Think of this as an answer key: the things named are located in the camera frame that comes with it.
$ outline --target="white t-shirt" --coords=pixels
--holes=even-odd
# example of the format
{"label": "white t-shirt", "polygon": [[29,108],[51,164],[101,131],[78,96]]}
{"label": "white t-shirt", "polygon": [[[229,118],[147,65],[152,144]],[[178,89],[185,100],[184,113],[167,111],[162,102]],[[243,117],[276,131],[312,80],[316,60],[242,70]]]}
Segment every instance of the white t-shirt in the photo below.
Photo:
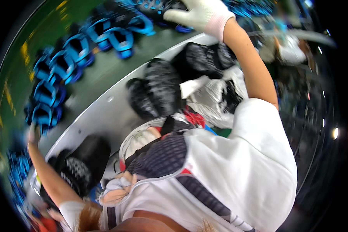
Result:
{"label": "white t-shirt", "polygon": [[[203,129],[192,129],[184,136],[184,167],[231,210],[231,215],[256,230],[277,230],[292,208],[297,188],[296,163],[277,109],[260,99],[246,99],[236,108],[228,138]],[[71,228],[77,225],[81,209],[77,202],[60,205]],[[168,216],[190,231],[201,226],[203,219],[217,231],[239,231],[235,224],[185,194],[175,178],[136,183],[116,206],[117,223],[130,218],[135,210]]]}

